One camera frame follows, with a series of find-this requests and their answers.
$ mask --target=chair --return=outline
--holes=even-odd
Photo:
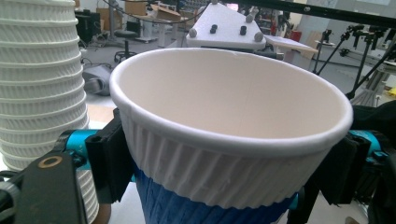
[[[125,49],[124,49],[124,51],[116,52],[116,54],[114,55],[115,63],[120,63],[122,61],[122,59],[128,59],[128,58],[135,56],[137,54],[135,52],[129,51],[129,42],[128,42],[129,38],[134,38],[134,37],[138,36],[138,34],[136,32],[117,30],[114,32],[114,36],[120,37],[120,38],[125,38],[124,39]]]

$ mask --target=wooden surface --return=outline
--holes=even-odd
[[[102,106],[102,105],[87,105],[88,106],[88,116],[90,116],[91,121],[109,123],[113,117],[112,107]]]

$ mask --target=gray floor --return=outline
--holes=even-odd
[[[179,32],[179,37],[177,42],[171,40],[170,35],[166,36],[166,45],[169,48],[172,47],[180,47],[183,44],[183,47],[186,48],[185,39],[182,40],[183,33]],[[135,51],[137,53],[145,52],[148,50],[160,49],[158,48],[158,42],[154,41],[148,44],[130,41],[130,50]],[[114,53],[116,51],[122,50],[117,47],[107,47],[103,48],[88,48],[86,54],[83,56],[88,58],[93,63],[110,63],[113,66],[117,64],[113,62]],[[312,61],[308,66],[307,70],[312,71],[314,68],[314,61]],[[322,71],[321,77],[331,82],[333,85],[338,87],[342,92],[347,93],[352,89],[356,74],[358,73],[357,67],[350,66],[340,66],[336,64],[329,64]],[[380,104],[393,100],[393,98],[384,95],[380,100]],[[113,106],[110,97],[97,97],[94,95],[90,95],[88,97],[89,104],[102,104]],[[333,224],[333,223],[345,223],[347,217],[355,218],[360,224],[367,223],[367,217],[363,212],[361,207],[353,202],[352,204],[342,204],[339,206],[336,205],[328,205],[325,199],[319,194],[317,202],[314,207],[314,211],[311,214],[310,220],[308,223],[312,224]],[[287,216],[283,216],[279,223],[283,224],[287,222]]]

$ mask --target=stand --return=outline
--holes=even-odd
[[[341,35],[341,41],[340,41],[340,43],[338,43],[338,45],[335,47],[335,49],[332,51],[332,54],[329,56],[329,58],[326,60],[326,62],[321,66],[321,68],[319,69],[319,71],[318,72],[316,72],[315,70],[314,70],[314,74],[316,74],[316,75],[320,75],[320,73],[321,73],[321,71],[323,70],[323,68],[327,65],[327,63],[330,61],[330,59],[332,58],[332,56],[334,55],[334,53],[340,48],[340,46],[343,44],[343,42],[344,41],[346,41],[346,40],[348,40],[349,39],[349,37],[350,37],[350,31],[346,31],[345,33],[343,33],[342,35]]]
[[[377,71],[377,68],[393,53],[394,50],[396,50],[396,45],[395,45],[396,39],[394,39],[392,41],[391,47],[387,50],[387,52],[384,54],[384,56],[381,58],[381,60],[378,61],[378,63],[376,63],[376,65],[370,70],[370,72],[367,73],[367,75],[361,79],[361,81],[359,81],[360,76],[357,77],[356,81],[355,81],[355,85],[353,87],[353,90],[349,93],[346,94],[346,97],[351,100],[355,97],[355,92],[356,90],[364,83],[364,81],[366,81],[369,76],[374,72]],[[362,58],[362,62],[364,63],[365,57],[367,55],[363,55]],[[378,93],[380,93],[379,91],[383,90],[381,89],[381,85],[382,88],[383,86],[383,81],[387,80],[389,75],[383,75],[381,74],[383,73],[382,71],[378,71],[378,73],[375,74],[375,76],[377,77],[373,77],[372,79],[374,80],[373,82],[369,82],[369,84],[367,84],[366,89],[363,91],[363,93],[361,93],[359,95],[359,99],[356,99],[354,101],[352,101],[353,104],[371,104],[371,101],[368,101],[367,99],[374,99],[376,97],[376,95]]]
[[[359,71],[358,75],[356,76],[355,79],[355,84],[353,85],[353,91],[349,92],[346,94],[346,97],[351,100],[355,97],[355,91],[359,87],[359,80],[361,79],[361,71],[363,70],[364,62],[366,61],[367,53],[369,52],[370,45],[373,43],[373,38],[374,34],[368,34],[366,38],[364,39],[366,41],[366,48],[364,49],[363,57],[361,59],[361,65],[359,66]]]
[[[363,92],[350,102],[353,105],[367,105],[371,107],[377,107],[375,99],[377,99],[377,95],[382,94],[382,91],[385,87],[385,81],[388,79],[388,77],[388,72],[375,70],[373,77],[370,78],[370,81],[367,83],[367,86]]]
[[[109,0],[108,1],[108,17],[109,17],[109,31],[110,34],[106,40],[106,45],[107,46],[111,46],[111,47],[119,47],[119,48],[123,48],[124,47],[124,43],[121,43],[117,40],[117,38],[114,36],[114,8],[116,8],[117,6],[117,1],[116,0]]]
[[[315,61],[315,67],[314,67],[314,71],[312,71],[313,74],[317,73],[317,66],[318,66],[318,61],[319,61],[319,56],[320,56],[320,52],[321,52],[321,48],[323,46],[323,40],[326,38],[326,34],[328,33],[328,30],[324,31],[322,33],[322,38],[320,39],[320,43],[319,43],[319,49],[318,49],[318,54],[317,54],[317,59]]]

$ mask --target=metal rod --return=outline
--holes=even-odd
[[[320,56],[320,52],[321,52],[321,47],[323,46],[323,39],[324,39],[325,32],[322,33],[322,38],[320,39],[319,50],[318,50],[318,54],[317,54],[317,59],[316,59],[316,61],[315,61],[314,71],[312,71],[313,74],[316,74],[316,73],[317,73],[317,66],[318,66],[319,56]]]
[[[384,54],[384,56],[378,61],[378,63],[376,63],[376,65],[370,70],[369,73],[367,73],[367,75],[359,82],[358,86],[356,87],[356,89],[358,87],[360,87],[364,81],[388,58],[388,56],[394,51],[396,50],[396,44],[393,43],[392,47],[389,48],[389,50],[387,50],[387,52]]]
[[[115,0],[109,0],[108,1],[108,17],[109,17],[109,26],[110,26],[110,36],[108,37],[108,40],[115,40],[116,37],[114,36],[114,1]]]
[[[332,56],[334,55],[334,53],[340,48],[341,44],[344,42],[344,39],[342,39],[340,41],[340,43],[338,43],[337,47],[335,47],[335,49],[332,51],[332,54],[329,56],[329,58],[326,60],[326,62],[321,66],[321,68],[319,69],[319,71],[316,73],[318,76],[320,75],[321,71],[323,71],[323,68],[326,66],[326,64],[330,61],[330,59],[332,58]]]
[[[223,2],[252,5],[255,7],[268,7],[276,10],[295,12],[303,15],[328,18],[338,21],[350,21],[380,27],[396,28],[396,19],[391,17],[374,16],[335,8],[316,7],[279,0],[225,0]]]
[[[366,36],[366,48],[364,49],[363,57],[361,59],[361,66],[359,66],[359,71],[358,71],[358,75],[356,76],[356,79],[355,79],[355,84],[353,85],[352,91],[350,91],[349,93],[346,94],[346,97],[349,100],[351,100],[355,97],[355,91],[359,87],[359,79],[361,78],[361,71],[363,70],[364,61],[366,61],[367,53],[369,52],[370,45],[372,44],[372,40],[373,40],[372,37],[373,37],[372,35]]]

